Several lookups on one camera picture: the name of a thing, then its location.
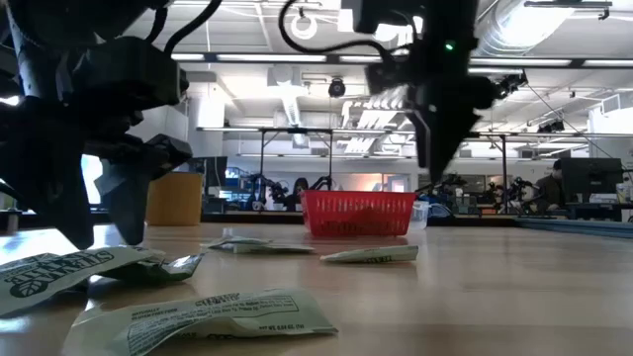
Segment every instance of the table surface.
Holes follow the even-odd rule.
[[[97,245],[118,244],[97,226]],[[213,251],[185,283],[136,288],[93,282],[0,318],[0,355],[58,354],[86,308],[192,299],[273,287],[304,288],[336,336],[172,340],[150,355],[630,355],[633,240],[521,228],[429,227],[406,237],[313,239],[299,225],[149,227],[144,245],[173,257],[223,232],[306,243],[318,254],[365,246],[419,245],[412,263],[325,265],[317,255]],[[0,263],[72,246],[55,230],[0,238]]]

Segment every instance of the black cable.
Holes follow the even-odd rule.
[[[151,31],[145,40],[149,43],[156,41],[158,35],[165,28],[165,22],[167,22],[167,8],[157,9],[154,14],[154,23],[151,25]]]
[[[209,5],[203,10],[200,15],[198,15],[195,19],[193,19],[189,24],[185,25],[182,29],[178,30],[175,34],[173,34],[167,44],[165,45],[164,52],[168,55],[174,51],[176,45],[181,42],[184,38],[191,35],[196,29],[202,26],[207,20],[209,20],[215,13],[218,11],[218,8],[222,4],[222,0],[211,0]]]
[[[565,124],[567,124],[568,127],[572,128],[572,130],[574,130],[576,132],[576,134],[578,134],[580,137],[584,138],[589,144],[593,145],[595,148],[597,148],[600,152],[604,153],[604,155],[606,155],[609,158],[613,158],[612,155],[606,153],[606,151],[602,148],[600,148],[600,146],[598,146],[595,142],[591,141],[587,136],[585,136],[583,133],[581,133],[578,129],[576,129],[572,124],[570,124],[567,120],[565,120],[565,118],[563,118],[562,115],[560,115],[556,110],[554,110],[552,108],[551,105],[549,105],[537,92],[536,90],[534,90],[534,88],[532,88],[531,85],[529,84],[525,84],[527,85],[528,88],[530,88],[530,90],[532,91],[532,93],[534,93],[534,95],[536,95],[538,97],[538,99],[543,102],[543,104],[545,104],[546,107],[548,107],[552,113],[554,113],[562,122],[564,122]],[[631,176],[631,172],[626,172],[629,176],[629,180],[631,182],[633,182],[633,176]]]
[[[371,48],[374,48],[375,50],[378,51],[378,54],[380,55],[380,57],[383,58],[383,62],[385,62],[385,61],[386,62],[394,61],[394,58],[391,56],[391,54],[389,53],[388,50],[386,50],[379,43],[374,42],[374,41],[370,41],[370,40],[350,41],[348,43],[335,44],[335,45],[332,45],[332,46],[322,47],[322,48],[308,48],[308,47],[304,47],[304,46],[302,46],[300,44],[297,44],[288,35],[288,32],[286,31],[286,26],[285,26],[285,23],[284,23],[284,19],[286,17],[286,14],[288,13],[288,10],[296,2],[297,2],[297,0],[288,0],[286,2],[286,4],[284,4],[284,6],[281,8],[281,11],[279,12],[279,18],[278,18],[278,24],[277,24],[278,27],[279,27],[279,32],[281,33],[282,39],[284,39],[284,42],[287,45],[289,45],[290,48],[292,48],[292,49],[294,49],[296,51],[302,52],[302,53],[323,54],[323,53],[326,53],[326,52],[331,52],[331,51],[340,50],[340,49],[346,49],[346,48],[350,48],[350,47],[353,47],[353,46],[367,45],[367,46],[370,46]]]

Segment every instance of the red basket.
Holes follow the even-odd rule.
[[[306,227],[315,236],[404,235],[415,193],[304,191]]]

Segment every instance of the fluorescent light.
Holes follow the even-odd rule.
[[[238,153],[236,156],[238,156],[238,157],[261,157],[261,154],[259,154],[259,153]],[[279,154],[265,153],[264,157],[279,157]]]
[[[252,62],[325,62],[325,55],[312,54],[218,54],[218,61]]]
[[[291,158],[323,158],[323,156],[320,156],[318,154],[284,154],[284,157],[291,157]]]
[[[16,106],[18,104],[20,104],[20,97],[19,96],[12,96],[10,98],[0,98],[0,103],[4,103],[7,105],[11,105],[11,106]]]
[[[583,66],[622,66],[633,67],[633,59],[589,59]]]
[[[358,154],[354,154],[354,155],[347,155],[347,154],[334,154],[332,155],[332,158],[354,158],[354,159],[398,159],[398,158],[404,158],[402,156],[392,156],[392,157],[388,157],[388,156],[377,156],[377,155],[358,155]]]
[[[478,67],[468,68],[468,72],[471,74],[522,74],[523,70],[519,68]]]
[[[339,32],[354,32],[354,13],[352,9],[338,10],[336,26]]]
[[[332,130],[335,134],[386,134],[384,130]]]
[[[546,59],[546,58],[471,58],[471,64],[476,65],[513,65],[521,66],[567,66],[570,59]]]
[[[205,60],[205,55],[201,53],[173,53],[171,59],[174,60]]]
[[[383,59],[379,55],[342,55],[340,58],[344,63],[378,63]]]
[[[259,129],[256,128],[198,128],[198,130],[202,131],[213,131],[213,132],[238,132],[238,133],[257,133]]]

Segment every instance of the workbench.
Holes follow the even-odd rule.
[[[96,245],[121,242],[108,225]],[[308,290],[336,336],[172,340],[150,355],[630,355],[633,241],[516,227],[429,227],[405,237],[312,238],[301,225],[207,223],[149,227],[144,246],[170,257],[198,253],[224,233],[309,244],[317,254],[416,244],[413,263],[325,265],[318,255],[212,251],[193,278],[135,287],[93,277],[87,297],[61,294],[0,319],[1,355],[57,354],[86,308],[193,299],[274,287]],[[0,263],[68,253],[53,229],[0,237]]]

